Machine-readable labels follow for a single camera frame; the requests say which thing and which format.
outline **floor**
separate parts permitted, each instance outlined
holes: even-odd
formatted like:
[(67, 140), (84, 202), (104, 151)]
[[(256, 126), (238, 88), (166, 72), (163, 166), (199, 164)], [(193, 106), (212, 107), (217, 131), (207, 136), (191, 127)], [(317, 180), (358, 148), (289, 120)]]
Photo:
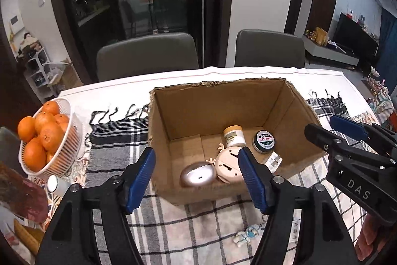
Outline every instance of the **floor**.
[(329, 67), (326, 65), (319, 65), (311, 63), (309, 64), (307, 61), (304, 64), (306, 69), (325, 69), (325, 70), (335, 70), (335, 71), (342, 71), (343, 74), (350, 80), (351, 83), (357, 88), (357, 90), (361, 93), (361, 95), (367, 100), (368, 98), (373, 98), (370, 90), (362, 83), (361, 80), (366, 79), (361, 72), (349, 70), (349, 69), (342, 69), (337, 67)]

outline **orange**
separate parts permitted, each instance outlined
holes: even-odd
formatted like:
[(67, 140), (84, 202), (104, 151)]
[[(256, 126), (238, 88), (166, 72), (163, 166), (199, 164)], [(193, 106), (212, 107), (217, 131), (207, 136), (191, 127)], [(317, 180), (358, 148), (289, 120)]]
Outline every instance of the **orange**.
[(58, 124), (60, 123), (69, 123), (69, 117), (64, 114), (55, 115), (55, 120)]
[(23, 160), (30, 170), (38, 172), (46, 165), (47, 153), (40, 143), (30, 141), (26, 144)]
[(41, 145), (41, 139), (40, 139), (40, 137), (33, 137), (33, 138), (30, 140), (29, 143), (33, 143), (33, 142), (39, 143), (39, 144)]
[(54, 122), (47, 123), (43, 126), (40, 132), (41, 144), (44, 148), (55, 154), (58, 147), (61, 145), (62, 139), (64, 138), (64, 132), (62, 128)]
[(36, 116), (36, 121), (34, 122), (34, 128), (36, 129), (37, 134), (39, 135), (41, 132), (42, 127), (48, 123), (55, 123), (55, 117), (47, 112), (40, 112)]
[(21, 141), (29, 142), (36, 135), (36, 129), (34, 128), (34, 118), (27, 116), (22, 118), (18, 124), (18, 136)]
[(60, 123), (59, 126), (62, 128), (62, 131), (64, 133), (66, 133), (67, 130), (67, 126), (69, 125), (69, 123)]
[(54, 157), (54, 154), (47, 152), (47, 163), (50, 163), (50, 161), (52, 160), (53, 157)]
[(55, 116), (59, 114), (59, 106), (55, 101), (49, 100), (46, 103), (44, 103), (40, 112), (50, 113)]

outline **dining chair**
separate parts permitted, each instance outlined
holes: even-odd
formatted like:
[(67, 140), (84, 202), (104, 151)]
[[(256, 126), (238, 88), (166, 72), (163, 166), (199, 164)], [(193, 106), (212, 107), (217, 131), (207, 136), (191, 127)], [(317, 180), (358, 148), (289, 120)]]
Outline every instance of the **dining chair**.
[(198, 68), (195, 42), (187, 33), (127, 39), (106, 45), (97, 54), (97, 76), (100, 82)]
[(0, 127), (0, 161), (20, 175), (26, 177), (18, 161), (21, 140), (6, 127)]
[(304, 68), (303, 40), (267, 30), (241, 30), (236, 40), (235, 67)]
[(134, 10), (132, 9), (129, 2), (123, 0), (120, 2), (120, 7), (123, 9), (124, 14), (126, 15), (127, 21), (131, 25), (131, 37), (134, 38), (136, 36), (136, 17)]

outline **white tablecloth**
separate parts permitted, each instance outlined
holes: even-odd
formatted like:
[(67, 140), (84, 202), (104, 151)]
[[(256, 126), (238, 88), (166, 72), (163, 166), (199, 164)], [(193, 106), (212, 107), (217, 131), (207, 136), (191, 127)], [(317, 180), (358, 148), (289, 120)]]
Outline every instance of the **white tablecloth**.
[(304, 99), (311, 98), (309, 92), (315, 91), (319, 98), (329, 94), (343, 98), (350, 116), (371, 111), (365, 99), (342, 72), (321, 69), (296, 69), (280, 67), (237, 67), (201, 70), (173, 71), (152, 75), (133, 76), (111, 80), (62, 91), (59, 97), (71, 101), (76, 114), (83, 122), (87, 132), (91, 113), (94, 110), (107, 110), (118, 106), (119, 112), (112, 120), (123, 118), (131, 103), (142, 107), (149, 103), (149, 92), (154, 87), (170, 86), (201, 81), (231, 81), (245, 78), (285, 78), (290, 81)]

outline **cream jar lid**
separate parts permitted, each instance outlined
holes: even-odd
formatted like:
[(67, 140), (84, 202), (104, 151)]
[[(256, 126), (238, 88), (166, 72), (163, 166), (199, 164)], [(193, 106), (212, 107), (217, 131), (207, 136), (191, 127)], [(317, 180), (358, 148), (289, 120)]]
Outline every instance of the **cream jar lid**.
[(229, 126), (228, 128), (225, 128), (224, 135), (231, 131), (243, 131), (243, 128), (239, 125)]
[(268, 131), (259, 131), (255, 134), (252, 144), (259, 153), (267, 153), (274, 148), (275, 139)]

